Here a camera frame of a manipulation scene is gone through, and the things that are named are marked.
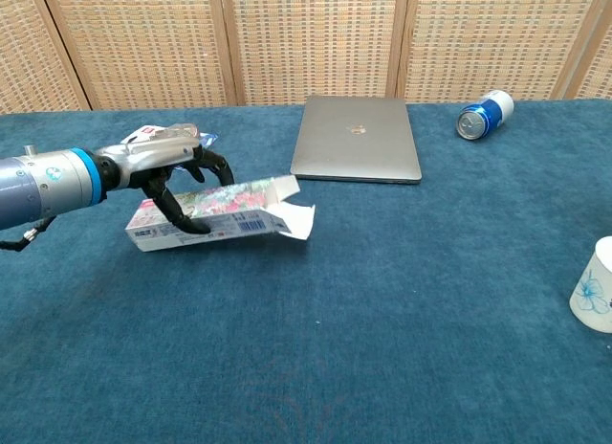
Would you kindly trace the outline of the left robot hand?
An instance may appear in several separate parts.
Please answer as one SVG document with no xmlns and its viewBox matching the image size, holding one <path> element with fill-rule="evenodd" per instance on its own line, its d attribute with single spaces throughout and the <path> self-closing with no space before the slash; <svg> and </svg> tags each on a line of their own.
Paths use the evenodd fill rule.
<svg viewBox="0 0 612 444">
<path fill-rule="evenodd" d="M 177 229 L 190 234 L 208 234 L 211 228 L 204 222 L 194 221 L 183 213 L 174 195 L 166 187 L 174 167 L 182 167 L 203 183 L 201 170 L 215 174 L 223 186 L 234 183 L 226 159 L 204 148 L 197 137 L 184 135 L 153 139 L 147 142 L 114 144 L 94 152 L 95 160 L 109 167 L 102 171 L 111 184 L 104 189 L 142 189 L 165 218 Z"/>
</svg>

